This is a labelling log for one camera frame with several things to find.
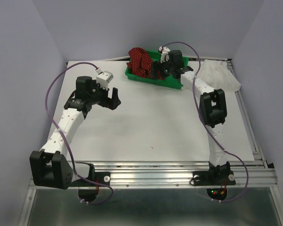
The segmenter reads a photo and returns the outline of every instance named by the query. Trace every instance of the red polka dot fabric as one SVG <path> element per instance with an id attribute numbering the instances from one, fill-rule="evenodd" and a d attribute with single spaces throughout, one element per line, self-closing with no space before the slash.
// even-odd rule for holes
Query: red polka dot fabric
<path id="1" fill-rule="evenodd" d="M 151 78 L 153 60 L 143 48 L 133 48 L 129 51 L 131 62 L 127 63 L 131 74 L 142 78 Z M 157 78 L 164 80 L 157 72 Z"/>

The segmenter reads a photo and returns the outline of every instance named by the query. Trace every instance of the wall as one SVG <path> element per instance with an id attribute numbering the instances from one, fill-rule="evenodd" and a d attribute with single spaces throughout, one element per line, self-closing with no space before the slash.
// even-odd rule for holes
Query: wall
<path id="1" fill-rule="evenodd" d="M 96 60 L 176 40 L 192 44 L 201 56 L 232 58 L 263 0 L 33 2 L 67 60 Z"/>
<path id="2" fill-rule="evenodd" d="M 29 155 L 50 128 L 46 89 L 63 68 L 33 3 L 0 0 L 0 226 L 18 224 L 31 176 Z M 52 110 L 57 97 L 51 97 Z"/>
<path id="3" fill-rule="evenodd" d="M 266 0 L 233 58 L 251 124 L 283 197 L 283 0 Z"/>

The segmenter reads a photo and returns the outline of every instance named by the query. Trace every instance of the purple cable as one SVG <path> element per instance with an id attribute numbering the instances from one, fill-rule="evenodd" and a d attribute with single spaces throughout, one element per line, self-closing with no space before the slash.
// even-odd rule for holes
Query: purple cable
<path id="1" fill-rule="evenodd" d="M 62 136 L 62 138 L 63 138 L 63 140 L 64 140 L 64 142 L 65 142 L 65 145 L 66 145 L 66 147 L 67 147 L 67 150 L 68 150 L 69 155 L 70 155 L 70 158 L 71 158 L 71 162 L 72 162 L 72 166 L 73 166 L 73 171 L 74 171 L 74 173 L 75 173 L 80 179 L 82 179 L 82 180 L 84 180 L 84 181 L 86 181 L 86 182 L 88 182 L 88 183 L 90 183 L 90 184 L 97 185 L 97 186 L 101 186 L 101 187 L 107 187 L 107 188 L 109 188 L 109 189 L 111 190 L 111 194 L 110 194 L 110 196 L 109 196 L 107 199 L 104 199 L 104 200 L 102 200 L 102 201 L 100 201 L 100 202 L 93 202 L 93 203 L 88 203 L 88 202 L 86 202 L 86 204 L 95 205 L 95 204 L 102 204 L 102 203 L 106 202 L 108 199 L 110 199 L 111 196 L 113 195 L 113 188 L 110 187 L 110 186 L 108 186 L 108 185 L 104 185 L 104 184 L 100 184 L 100 183 L 96 183 L 96 182 L 94 182 L 94 181 L 88 180 L 88 179 L 82 177 L 80 174 L 78 174 L 78 172 L 76 171 L 76 168 L 75 168 L 75 160 L 74 160 L 74 156 L 73 156 L 73 154 L 72 154 L 70 145 L 69 145 L 69 143 L 68 143 L 68 141 L 67 141 L 67 139 L 66 139 L 64 133 L 60 130 L 60 127 L 58 126 L 58 124 L 56 123 L 56 121 L 53 119 L 53 117 L 51 116 L 51 114 L 49 113 L 49 111 L 48 111 L 48 104 L 47 104 L 49 92 L 50 92 L 50 90 L 51 90 L 53 84 L 58 80 L 58 78 L 61 77 L 61 76 L 62 76 L 66 71 L 68 71 L 69 69 L 71 69 L 71 68 L 73 68 L 73 67 L 75 67 L 75 66 L 77 66 L 77 65 L 83 65 L 83 64 L 85 64 L 85 65 L 91 65 L 91 66 L 95 67 L 95 69 L 98 69 L 98 67 L 97 67 L 96 65 L 94 65 L 93 63 L 89 63 L 89 62 L 79 62 L 79 63 L 76 63 L 76 64 L 74 64 L 74 65 L 71 65 L 70 67 L 68 67 L 67 69 L 65 69 L 63 72 L 61 72 L 61 73 L 52 81 L 52 83 L 50 84 L 50 86 L 49 86 L 49 88 L 48 88 L 48 90 L 47 90 L 47 92 L 46 92 L 46 97 L 45 97 L 45 111 L 46 111 L 46 114 L 48 115 L 48 117 L 50 118 L 51 122 L 55 125 L 55 127 L 56 127 L 56 128 L 58 129 L 58 131 L 60 132 L 60 134 L 61 134 L 61 136 Z"/>
<path id="2" fill-rule="evenodd" d="M 245 187 L 244 187 L 244 189 L 242 190 L 242 192 L 241 192 L 239 195 L 237 195 L 236 197 L 234 197 L 234 198 L 231 198 L 231 199 L 228 199 L 228 200 L 224 200 L 224 201 L 221 201 L 221 202 L 234 201 L 234 200 L 238 199 L 241 195 L 243 195 L 243 194 L 245 193 L 245 191 L 246 191 L 246 189 L 247 189 L 247 186 L 248 186 L 248 184 L 249 184 L 249 171 L 248 171 L 248 169 L 247 169 L 246 164 L 244 163 L 244 161 L 243 161 L 240 157 L 238 157 L 237 155 L 226 151 L 225 148 L 221 145 L 221 143 L 218 142 L 218 140 L 214 137 L 214 135 L 208 130 L 208 128 L 207 128 L 206 125 L 204 124 L 204 121 L 203 121 L 203 119 L 202 119 L 202 117 L 201 117 L 201 114 L 200 114 L 199 107 L 198 107 L 198 105 L 197 105 L 196 94 L 195 94 L 195 81 L 196 81 L 196 77 L 197 77 L 197 75 L 198 75 L 198 73 L 199 73 L 199 71 L 200 71 L 200 67 L 201 67 L 200 57 L 199 57 L 197 51 L 196 51 L 192 46 L 190 46 L 189 44 L 187 44 L 187 43 L 185 43 L 185 42 L 182 42 L 182 41 L 170 42 L 170 43 L 164 45 L 163 47 L 165 47 L 165 46 L 167 46 L 167 45 L 170 45 L 170 44 L 175 44 L 175 43 L 180 43 L 180 44 L 186 45 L 186 46 L 188 46 L 189 48 L 191 48 L 191 49 L 194 51 L 194 53 L 196 54 L 197 59 L 198 59 L 199 68 L 198 68 L 197 72 L 195 73 L 195 76 L 194 76 L 194 79 L 193 79 L 193 97 L 194 97 L 194 102 L 195 102 L 195 105 L 196 105 L 197 113 L 198 113 L 198 116 L 199 116 L 199 119 L 200 119 L 202 125 L 203 125 L 204 128 L 206 129 L 207 133 L 208 133 L 208 134 L 213 138 L 213 140 L 216 142 L 216 144 L 217 144 L 225 153 L 227 153 L 227 154 L 229 154 L 229 155 L 234 156 L 235 158 L 237 158 L 237 159 L 242 163 L 242 165 L 243 165 L 244 168 L 245 168 L 245 172 L 246 172 L 246 183 L 245 183 Z"/>

